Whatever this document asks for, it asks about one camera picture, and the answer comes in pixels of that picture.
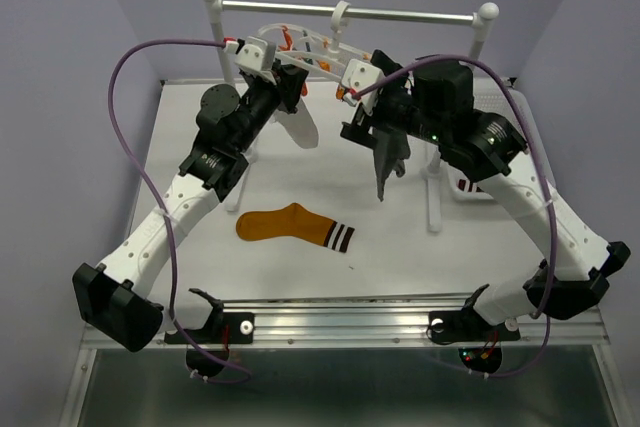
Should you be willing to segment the aluminium rail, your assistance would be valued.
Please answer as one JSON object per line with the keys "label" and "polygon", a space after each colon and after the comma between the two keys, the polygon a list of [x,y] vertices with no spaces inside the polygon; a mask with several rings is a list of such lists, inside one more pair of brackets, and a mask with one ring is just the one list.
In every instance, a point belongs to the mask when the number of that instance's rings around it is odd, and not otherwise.
{"label": "aluminium rail", "polygon": [[546,322],[528,316],[506,321],[518,327],[518,341],[461,342],[438,345],[426,334],[431,310],[459,310],[458,299],[358,299],[332,301],[227,302],[232,311],[255,314],[253,343],[234,349],[366,349],[366,348],[476,348],[516,346],[606,345],[609,336],[598,309],[571,320]]}

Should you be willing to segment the white clothes rack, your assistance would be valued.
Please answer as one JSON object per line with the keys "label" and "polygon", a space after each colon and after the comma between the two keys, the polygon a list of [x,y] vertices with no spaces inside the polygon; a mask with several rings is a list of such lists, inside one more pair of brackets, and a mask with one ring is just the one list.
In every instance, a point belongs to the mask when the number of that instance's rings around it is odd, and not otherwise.
{"label": "white clothes rack", "polygon": [[[222,27],[222,12],[227,10],[235,11],[251,11],[251,12],[267,12],[267,13],[288,13],[293,15],[310,15],[331,17],[335,7],[312,6],[302,4],[286,4],[286,3],[267,3],[267,2],[249,2],[249,1],[231,1],[231,0],[202,0],[205,4],[209,22],[214,40],[224,40]],[[499,16],[499,7],[497,4],[487,2],[481,5],[477,12],[469,15],[453,15],[453,14],[435,14],[425,12],[410,12],[397,10],[381,10],[381,9],[360,9],[350,7],[346,13],[346,18],[365,19],[365,20],[383,20],[383,21],[400,21],[413,23],[443,24],[443,25],[462,25],[471,27],[474,31],[474,39],[470,49],[471,60],[478,60],[483,49],[484,43],[491,31],[494,21]],[[413,87],[431,87],[425,82],[433,81],[433,87],[442,89],[451,86],[457,86],[453,74],[467,72],[471,75],[473,69],[469,69],[461,65],[458,61],[440,61],[429,64],[426,67],[420,67],[411,74],[413,79]],[[441,154],[434,152],[429,158],[429,162],[421,170],[421,175],[425,179],[427,186],[427,228],[429,232],[439,233],[442,230],[442,212],[441,212]]]}

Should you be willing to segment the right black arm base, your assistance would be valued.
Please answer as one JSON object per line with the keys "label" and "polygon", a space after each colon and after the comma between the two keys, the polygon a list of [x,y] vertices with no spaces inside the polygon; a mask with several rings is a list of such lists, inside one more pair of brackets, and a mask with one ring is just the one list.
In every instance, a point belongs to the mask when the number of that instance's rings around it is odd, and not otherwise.
{"label": "right black arm base", "polygon": [[459,310],[431,310],[429,324],[426,327],[427,337],[438,345],[450,345],[461,342],[518,341],[520,330],[510,330],[506,323],[491,325],[475,310],[475,304],[488,284],[476,289]]}

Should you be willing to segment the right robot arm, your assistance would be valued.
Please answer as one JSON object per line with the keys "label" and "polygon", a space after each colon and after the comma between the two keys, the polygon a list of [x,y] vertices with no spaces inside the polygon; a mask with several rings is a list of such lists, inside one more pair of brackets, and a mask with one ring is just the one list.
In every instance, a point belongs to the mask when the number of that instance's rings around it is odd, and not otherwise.
{"label": "right robot arm", "polygon": [[474,105],[477,60],[430,55],[402,66],[381,51],[351,59],[342,98],[356,109],[342,136],[371,148],[385,180],[408,156],[409,138],[491,196],[542,254],[539,266],[476,289],[457,311],[432,313],[430,335],[444,342],[482,339],[521,317],[568,320],[597,306],[629,247],[590,229],[546,179],[540,150],[520,114],[506,118]]}

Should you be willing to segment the white plastic basket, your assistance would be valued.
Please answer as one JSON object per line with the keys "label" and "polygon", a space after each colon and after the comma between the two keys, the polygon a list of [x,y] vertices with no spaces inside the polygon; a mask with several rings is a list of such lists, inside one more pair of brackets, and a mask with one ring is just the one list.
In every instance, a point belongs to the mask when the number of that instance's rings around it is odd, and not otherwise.
{"label": "white plastic basket", "polygon": [[[505,117],[519,132],[524,135],[520,122],[501,90],[489,79],[474,80],[474,107],[483,112],[496,113]],[[461,192],[457,188],[460,178],[468,179],[460,170],[446,165],[447,182],[453,199],[459,203],[494,203],[492,196],[482,190],[482,193],[470,194]]]}

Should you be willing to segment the white clip hanger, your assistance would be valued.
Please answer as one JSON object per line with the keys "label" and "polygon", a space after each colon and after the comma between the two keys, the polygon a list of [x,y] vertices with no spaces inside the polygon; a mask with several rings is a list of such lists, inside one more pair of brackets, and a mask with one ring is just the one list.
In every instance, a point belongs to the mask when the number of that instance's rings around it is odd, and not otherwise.
{"label": "white clip hanger", "polygon": [[310,73],[326,74],[327,79],[334,80],[336,98],[342,100],[347,89],[340,84],[348,63],[352,59],[369,63],[372,54],[342,42],[342,34],[348,26],[346,13],[351,4],[339,1],[331,15],[331,35],[325,36],[319,32],[309,30],[303,26],[290,23],[273,23],[262,26],[257,34],[266,38],[272,31],[279,31],[284,44],[276,45],[279,52],[299,62],[310,66]]}

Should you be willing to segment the mustard yellow sock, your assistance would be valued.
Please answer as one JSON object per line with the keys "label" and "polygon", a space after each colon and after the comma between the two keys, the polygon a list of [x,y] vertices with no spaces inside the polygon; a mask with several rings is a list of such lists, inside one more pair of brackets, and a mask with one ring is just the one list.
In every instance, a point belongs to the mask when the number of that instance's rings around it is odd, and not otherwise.
{"label": "mustard yellow sock", "polygon": [[236,234],[244,241],[262,241],[278,237],[293,237],[346,253],[355,228],[292,203],[270,211],[250,211],[236,222]]}

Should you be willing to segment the striped maroon white sock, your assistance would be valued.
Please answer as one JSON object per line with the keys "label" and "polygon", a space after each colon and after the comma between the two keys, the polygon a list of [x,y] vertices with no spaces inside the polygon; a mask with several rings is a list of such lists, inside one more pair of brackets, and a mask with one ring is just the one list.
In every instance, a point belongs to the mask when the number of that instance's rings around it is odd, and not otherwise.
{"label": "striped maroon white sock", "polygon": [[457,188],[464,193],[478,194],[482,193],[482,189],[474,182],[466,178],[460,178],[457,182]]}

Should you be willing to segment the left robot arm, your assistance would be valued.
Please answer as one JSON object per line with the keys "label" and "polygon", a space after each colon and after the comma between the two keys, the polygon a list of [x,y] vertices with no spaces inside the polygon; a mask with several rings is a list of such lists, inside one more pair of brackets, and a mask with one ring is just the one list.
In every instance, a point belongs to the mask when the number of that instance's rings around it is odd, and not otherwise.
{"label": "left robot arm", "polygon": [[82,264],[73,274],[85,322],[130,352],[151,342],[165,315],[148,295],[171,250],[236,187],[249,165],[245,153],[272,115],[299,111],[307,76],[277,65],[272,81],[247,75],[244,93],[228,84],[203,93],[191,150],[158,205],[97,266]]}

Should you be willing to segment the grey sock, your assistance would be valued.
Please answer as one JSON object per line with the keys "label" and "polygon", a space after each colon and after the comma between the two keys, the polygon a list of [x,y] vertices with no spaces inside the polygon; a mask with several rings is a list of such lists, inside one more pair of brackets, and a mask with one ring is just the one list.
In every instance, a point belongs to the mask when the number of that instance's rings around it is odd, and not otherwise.
{"label": "grey sock", "polygon": [[398,178],[405,175],[405,161],[410,158],[411,150],[407,135],[404,133],[378,128],[374,128],[372,133],[376,141],[373,149],[376,192],[378,200],[382,202],[389,176],[392,173]]}

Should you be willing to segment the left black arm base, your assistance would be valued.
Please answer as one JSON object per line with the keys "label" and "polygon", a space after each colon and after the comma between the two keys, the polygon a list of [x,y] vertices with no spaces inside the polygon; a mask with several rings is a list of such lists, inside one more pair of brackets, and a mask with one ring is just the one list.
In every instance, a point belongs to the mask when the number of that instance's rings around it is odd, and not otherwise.
{"label": "left black arm base", "polygon": [[190,338],[198,344],[249,345],[253,343],[255,314],[248,311],[232,311],[224,302],[199,288],[189,292],[204,300],[209,307],[206,319],[194,328],[182,324]]}

